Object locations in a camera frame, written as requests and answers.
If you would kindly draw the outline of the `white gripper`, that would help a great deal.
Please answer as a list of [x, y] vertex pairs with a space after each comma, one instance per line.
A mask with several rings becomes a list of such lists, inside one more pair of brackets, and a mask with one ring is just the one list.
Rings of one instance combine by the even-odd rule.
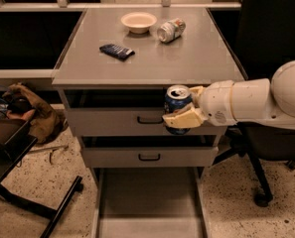
[[201, 85], [191, 87], [192, 99], [194, 102], [199, 100], [201, 108], [196, 108], [193, 103], [188, 104], [178, 111], [165, 114], [164, 122], [176, 129], [200, 127], [206, 120], [214, 126], [234, 125], [230, 103], [233, 85], [232, 80], [226, 80], [215, 82], [206, 88]]

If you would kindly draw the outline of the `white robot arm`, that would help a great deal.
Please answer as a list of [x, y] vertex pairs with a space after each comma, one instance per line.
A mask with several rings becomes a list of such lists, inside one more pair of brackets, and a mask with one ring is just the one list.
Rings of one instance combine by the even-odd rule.
[[270, 79], [218, 81], [187, 92], [192, 101], [165, 114], [167, 126], [185, 129], [204, 122], [214, 126], [253, 122], [295, 130], [295, 60], [280, 66]]

